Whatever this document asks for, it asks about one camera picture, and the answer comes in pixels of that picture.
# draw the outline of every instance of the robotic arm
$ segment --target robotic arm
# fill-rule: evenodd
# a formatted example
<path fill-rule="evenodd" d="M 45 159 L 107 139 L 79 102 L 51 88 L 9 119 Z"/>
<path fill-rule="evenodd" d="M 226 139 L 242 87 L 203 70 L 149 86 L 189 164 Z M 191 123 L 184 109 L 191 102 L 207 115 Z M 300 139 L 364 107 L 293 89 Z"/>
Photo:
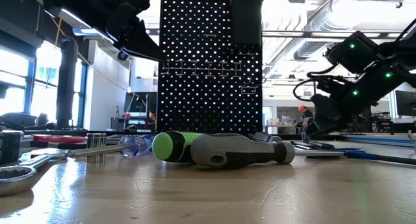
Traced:
<path fill-rule="evenodd" d="M 165 57 L 159 46 L 147 35 L 144 22 L 137 14 L 150 7 L 150 0 L 42 0 L 44 9 L 56 16 L 65 8 L 110 38 L 126 60 L 128 55 L 156 61 Z"/>
<path fill-rule="evenodd" d="M 306 82 L 317 82 L 317 88 L 329 93 L 329 97 L 315 94 L 312 101 L 315 105 L 314 124 L 318 131 L 311 134 L 325 134 L 347 125 L 359 118 L 359 114 L 370 105 L 377 105 L 382 97 L 393 91 L 403 82 L 416 88 L 416 75 L 409 71 L 416 69 L 416 28 L 408 33 L 416 19 L 394 42 L 377 45 L 362 32 L 355 32 L 343 42 L 328 49 L 325 57 L 333 64 L 327 70 L 310 72 Z M 359 75 L 356 82 L 342 77 L 325 75 L 338 64 L 348 71 Z"/>

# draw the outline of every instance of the person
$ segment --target person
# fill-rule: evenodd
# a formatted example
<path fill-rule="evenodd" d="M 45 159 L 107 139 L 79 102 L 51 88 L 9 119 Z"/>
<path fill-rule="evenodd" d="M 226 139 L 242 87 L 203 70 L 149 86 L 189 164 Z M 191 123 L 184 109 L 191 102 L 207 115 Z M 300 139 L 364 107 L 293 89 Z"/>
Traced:
<path fill-rule="evenodd" d="M 306 106 L 304 105 L 300 105 L 298 107 L 299 112 L 302 114 L 302 117 L 300 118 L 301 122 L 302 122 L 302 127 L 304 129 L 307 129 L 309 126 L 309 123 L 312 121 L 313 119 L 313 114 L 312 111 L 310 111 L 310 109 L 308 109 Z"/>

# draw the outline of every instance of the black pegboard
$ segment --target black pegboard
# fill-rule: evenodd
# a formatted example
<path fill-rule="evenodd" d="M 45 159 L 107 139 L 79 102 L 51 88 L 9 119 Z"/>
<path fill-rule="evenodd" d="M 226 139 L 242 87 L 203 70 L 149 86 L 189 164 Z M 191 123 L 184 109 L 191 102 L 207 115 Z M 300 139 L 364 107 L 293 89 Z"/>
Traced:
<path fill-rule="evenodd" d="M 158 132 L 261 131 L 261 47 L 231 45 L 230 15 L 228 0 L 161 0 Z"/>

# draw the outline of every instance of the red cap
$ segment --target red cap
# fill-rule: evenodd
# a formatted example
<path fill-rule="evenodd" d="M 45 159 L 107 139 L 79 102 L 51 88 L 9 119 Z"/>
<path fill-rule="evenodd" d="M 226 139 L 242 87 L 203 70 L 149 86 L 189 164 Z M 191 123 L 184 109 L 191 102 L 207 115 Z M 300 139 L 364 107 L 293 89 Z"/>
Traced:
<path fill-rule="evenodd" d="M 304 106 L 304 105 L 300 105 L 298 107 L 299 112 L 303 111 L 304 109 L 306 109 L 306 106 Z"/>

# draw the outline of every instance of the workbench surface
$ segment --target workbench surface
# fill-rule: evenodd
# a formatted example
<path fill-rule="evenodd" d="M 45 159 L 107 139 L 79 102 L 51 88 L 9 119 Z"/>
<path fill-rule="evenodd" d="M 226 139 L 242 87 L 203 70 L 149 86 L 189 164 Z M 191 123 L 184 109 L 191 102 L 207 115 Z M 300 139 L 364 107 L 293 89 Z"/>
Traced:
<path fill-rule="evenodd" d="M 291 165 L 219 171 L 112 154 L 104 164 L 70 159 L 40 173 L 32 191 L 0 197 L 0 223 L 416 223 L 416 167 L 384 162 L 297 156 Z"/>

